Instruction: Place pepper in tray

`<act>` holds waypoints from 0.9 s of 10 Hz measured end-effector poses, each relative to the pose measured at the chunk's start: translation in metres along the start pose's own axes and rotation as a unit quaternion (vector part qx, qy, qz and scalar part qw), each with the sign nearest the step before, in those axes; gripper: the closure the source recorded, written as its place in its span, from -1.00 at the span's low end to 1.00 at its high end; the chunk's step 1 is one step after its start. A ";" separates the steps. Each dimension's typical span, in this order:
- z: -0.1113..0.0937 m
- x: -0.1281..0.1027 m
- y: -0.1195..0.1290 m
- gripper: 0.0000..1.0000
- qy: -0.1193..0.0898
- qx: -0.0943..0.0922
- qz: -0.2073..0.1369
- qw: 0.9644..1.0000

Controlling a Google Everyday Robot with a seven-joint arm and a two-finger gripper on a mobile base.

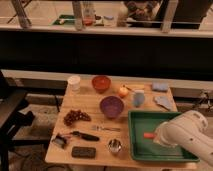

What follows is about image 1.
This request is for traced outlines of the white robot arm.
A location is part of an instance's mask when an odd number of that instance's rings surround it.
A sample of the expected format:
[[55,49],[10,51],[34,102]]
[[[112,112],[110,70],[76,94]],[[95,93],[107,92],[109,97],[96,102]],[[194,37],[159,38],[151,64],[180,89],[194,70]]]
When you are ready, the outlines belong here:
[[170,148],[179,145],[213,166],[213,138],[204,134],[207,127],[208,121],[202,113],[189,110],[161,123],[153,141]]

